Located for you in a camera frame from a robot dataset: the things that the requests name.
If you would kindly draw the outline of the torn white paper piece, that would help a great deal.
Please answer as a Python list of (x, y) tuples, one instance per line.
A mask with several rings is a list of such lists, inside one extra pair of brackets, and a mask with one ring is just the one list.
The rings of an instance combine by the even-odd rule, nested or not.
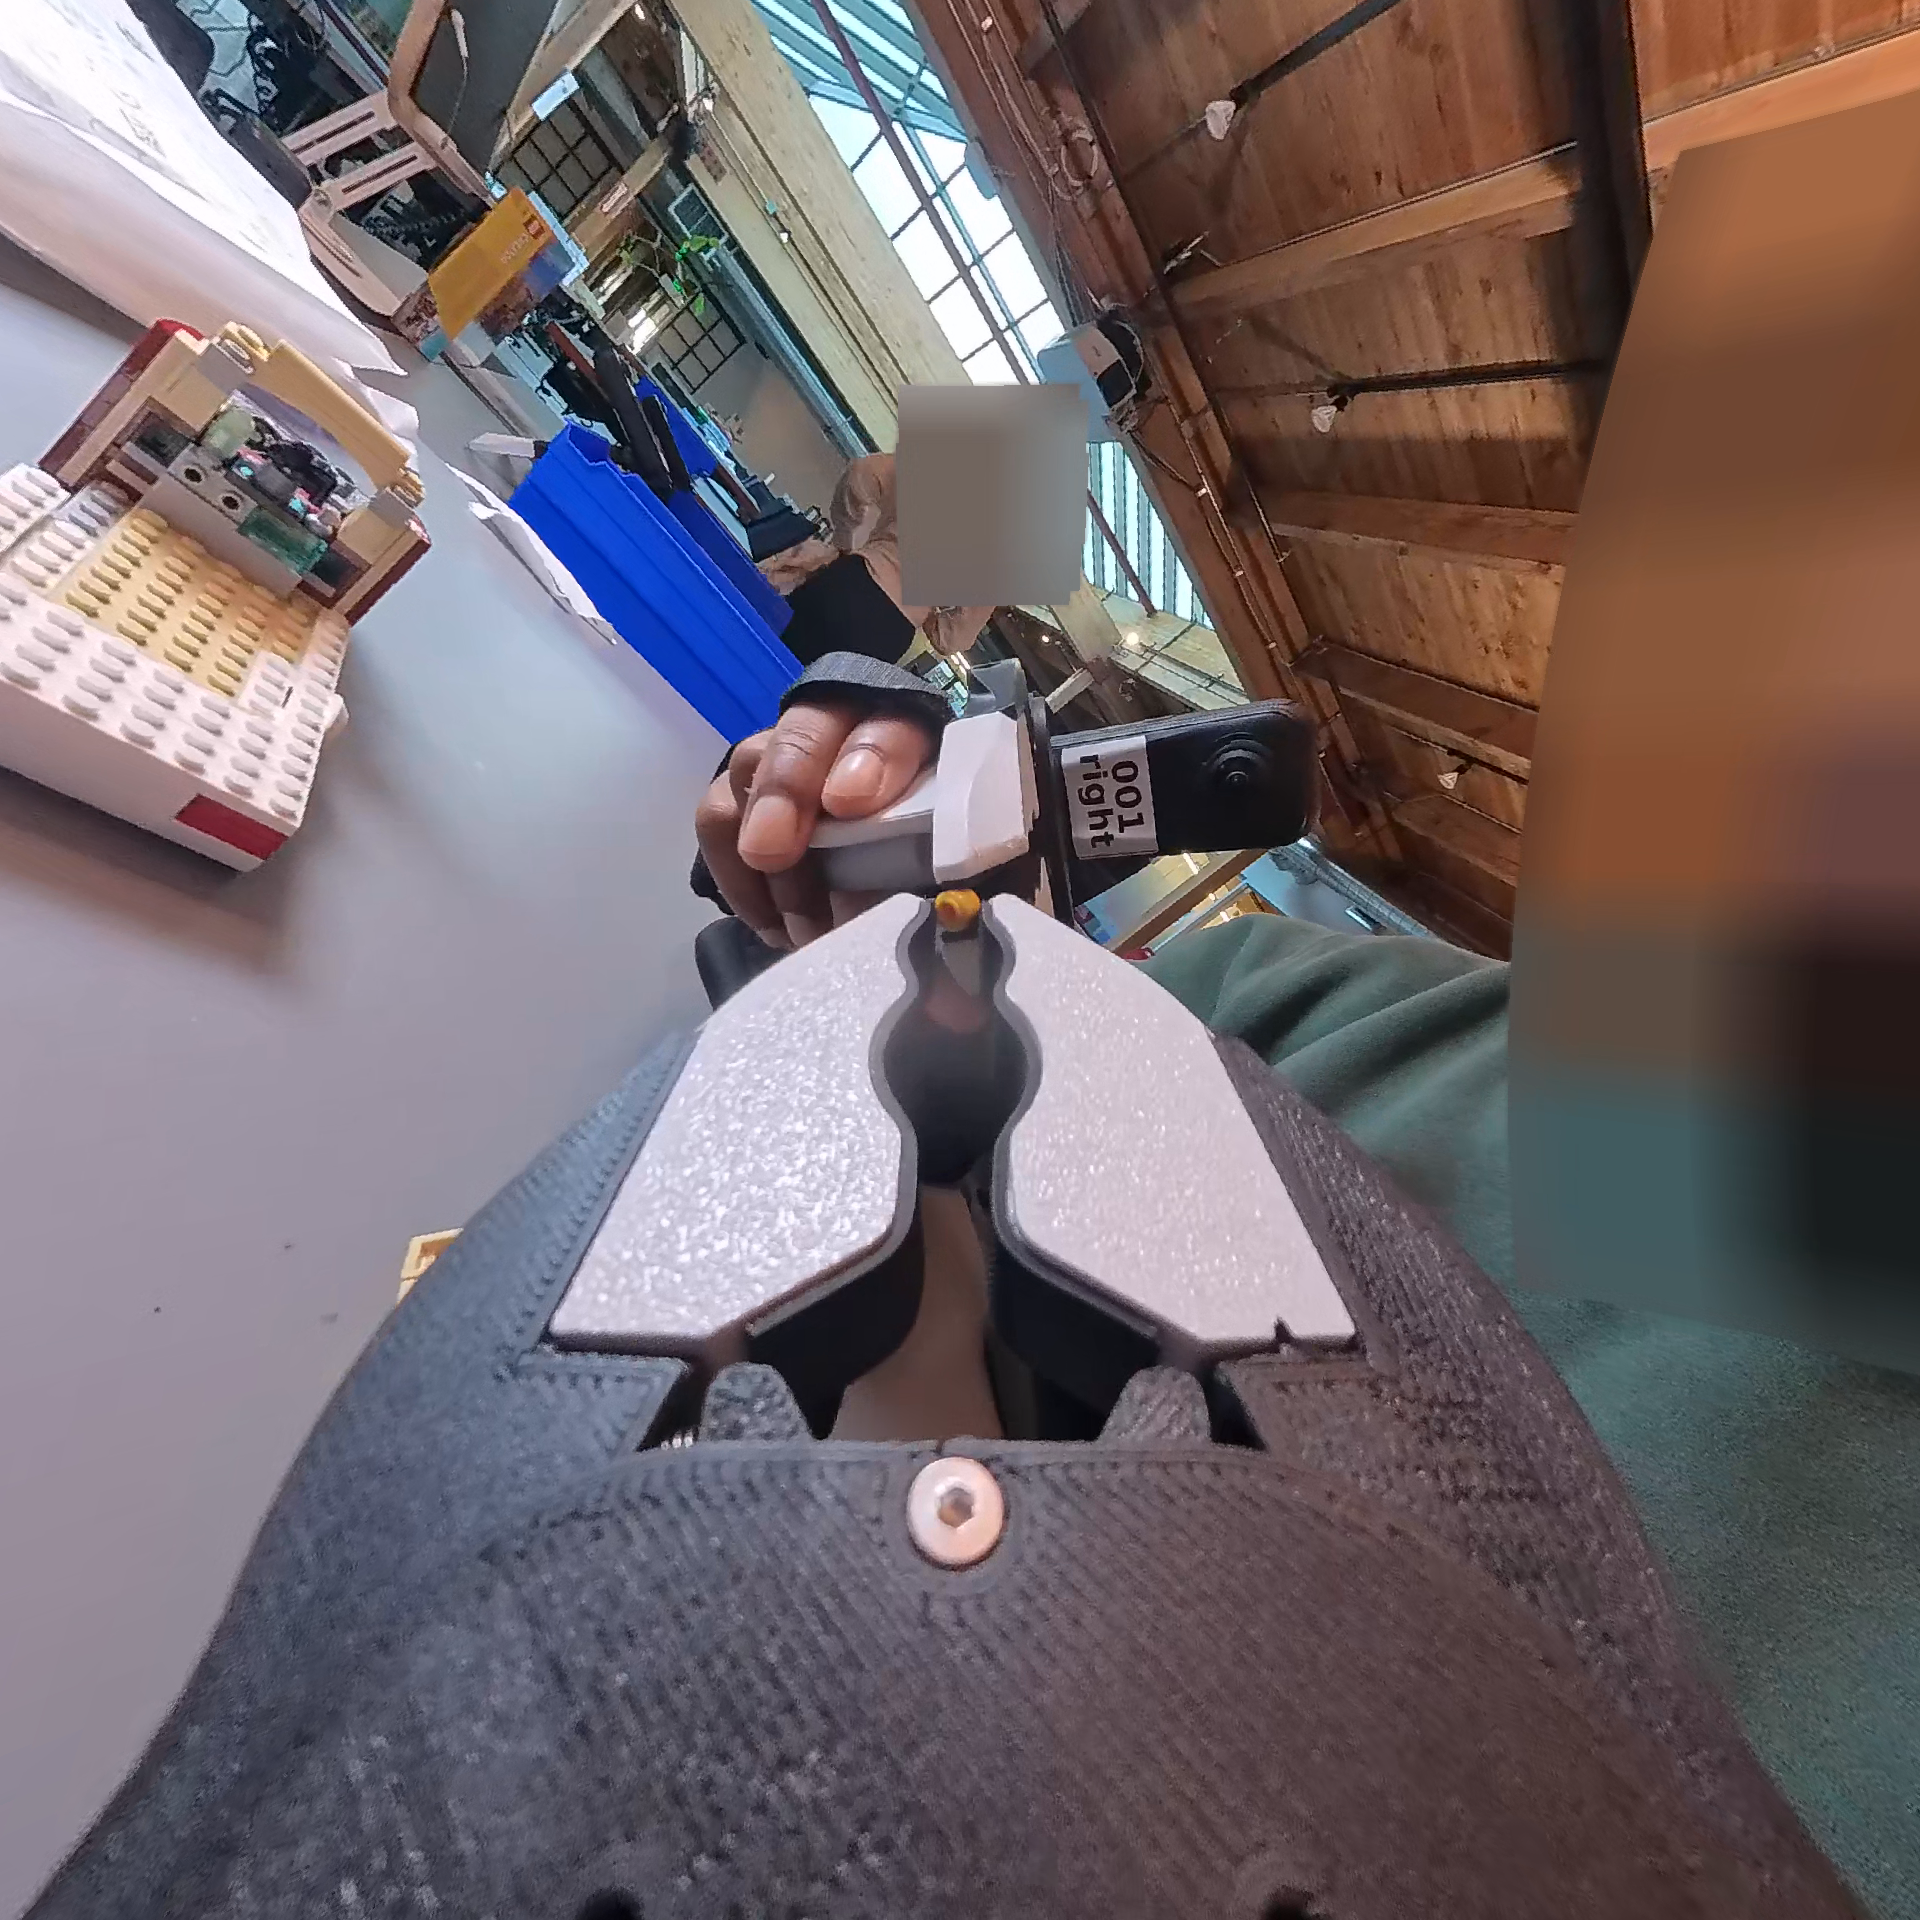
[(621, 636), (600, 615), (591, 594), (573, 581), (560, 557), (512, 509), (471, 502), (471, 514), (536, 576), (536, 582), (591, 636), (621, 644)]

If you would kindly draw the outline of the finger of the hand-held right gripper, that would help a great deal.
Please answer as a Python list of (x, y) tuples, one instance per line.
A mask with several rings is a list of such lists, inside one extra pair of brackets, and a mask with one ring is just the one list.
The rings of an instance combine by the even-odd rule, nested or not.
[(1040, 793), (1022, 716), (966, 716), (946, 728), (933, 765), (931, 876), (978, 887), (1030, 856)]

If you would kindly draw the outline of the black board panel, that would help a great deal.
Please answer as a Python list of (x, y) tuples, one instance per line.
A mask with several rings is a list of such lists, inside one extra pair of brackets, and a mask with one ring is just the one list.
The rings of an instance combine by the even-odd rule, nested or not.
[(544, 46), (579, 4), (447, 4), (425, 43), (414, 105), (475, 172), (495, 166), (508, 109)]

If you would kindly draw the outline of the white tan lego house model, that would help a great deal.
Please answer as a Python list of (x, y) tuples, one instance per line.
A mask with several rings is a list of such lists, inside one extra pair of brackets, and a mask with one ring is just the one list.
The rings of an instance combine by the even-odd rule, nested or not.
[(3, 769), (257, 870), (306, 820), (355, 625), (432, 548), (423, 499), (292, 343), (151, 323), (3, 471)]

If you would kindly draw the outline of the white ceiling box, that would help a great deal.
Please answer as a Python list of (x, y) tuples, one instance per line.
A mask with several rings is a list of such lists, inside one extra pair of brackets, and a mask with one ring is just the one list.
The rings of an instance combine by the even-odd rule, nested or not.
[(1087, 442), (1119, 442), (1139, 420), (1147, 358), (1122, 313), (1102, 313), (1037, 350), (1043, 384), (1079, 393), (1087, 405)]

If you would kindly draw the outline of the person's right hand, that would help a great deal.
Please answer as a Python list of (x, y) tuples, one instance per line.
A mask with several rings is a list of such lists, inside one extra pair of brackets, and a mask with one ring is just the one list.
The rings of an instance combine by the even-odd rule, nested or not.
[(878, 894), (832, 890), (813, 853), (820, 823), (894, 805), (936, 759), (911, 713), (859, 716), (845, 698), (792, 704), (729, 754), (697, 812), (694, 891), (768, 949), (798, 952), (862, 915)]

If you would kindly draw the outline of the blue plastic bin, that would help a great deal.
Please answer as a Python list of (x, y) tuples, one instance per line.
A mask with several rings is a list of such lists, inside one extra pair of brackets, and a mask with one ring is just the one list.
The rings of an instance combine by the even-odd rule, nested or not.
[(567, 426), (518, 482), (512, 511), (594, 612), (729, 741), (769, 728), (802, 667), (787, 606), (697, 493), (659, 496)]

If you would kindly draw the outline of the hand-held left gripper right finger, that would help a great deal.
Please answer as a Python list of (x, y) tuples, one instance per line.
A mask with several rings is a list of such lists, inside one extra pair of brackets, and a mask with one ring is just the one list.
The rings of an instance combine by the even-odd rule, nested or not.
[(983, 928), (1022, 1059), (1003, 1245), (1162, 1352), (1348, 1350), (1351, 1306), (1214, 1031), (1025, 902), (989, 902)]

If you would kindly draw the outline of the person's torso green sweatshirt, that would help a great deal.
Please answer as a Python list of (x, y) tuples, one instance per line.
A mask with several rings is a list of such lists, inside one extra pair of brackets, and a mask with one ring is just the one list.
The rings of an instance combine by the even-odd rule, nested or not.
[(1918, 1915), (1918, 1376), (1514, 1295), (1627, 1480), (1719, 1685), (1878, 1917)]

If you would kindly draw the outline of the white paper bag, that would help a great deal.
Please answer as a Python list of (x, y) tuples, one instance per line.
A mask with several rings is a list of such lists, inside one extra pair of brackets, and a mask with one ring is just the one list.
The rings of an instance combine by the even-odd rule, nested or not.
[(248, 323), (327, 371), (399, 371), (126, 4), (3, 7), (3, 234), (136, 323)]

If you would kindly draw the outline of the wooden panel support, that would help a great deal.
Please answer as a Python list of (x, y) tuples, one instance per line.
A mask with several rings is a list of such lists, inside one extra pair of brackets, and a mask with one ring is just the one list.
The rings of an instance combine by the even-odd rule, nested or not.
[(420, 81), (444, 29), (453, 37), (459, 60), (453, 105), (462, 107), (474, 74), (466, 16), (459, 4), (414, 4), (399, 29), (386, 83), (285, 141), (306, 175), (297, 219), (312, 258), (377, 322), (392, 322), (411, 294), (389, 285), (356, 254), (349, 237), (349, 214), (417, 178), (440, 178), (471, 205), (495, 205), (487, 178), (466, 164), (447, 126), (454, 107), (435, 117), (420, 105)]

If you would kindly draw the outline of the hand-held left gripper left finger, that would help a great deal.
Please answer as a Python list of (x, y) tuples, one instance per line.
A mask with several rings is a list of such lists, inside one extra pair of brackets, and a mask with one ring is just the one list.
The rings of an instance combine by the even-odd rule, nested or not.
[(920, 997), (899, 894), (709, 1016), (551, 1316), (570, 1352), (746, 1352), (911, 1233), (915, 1130), (885, 1047)]

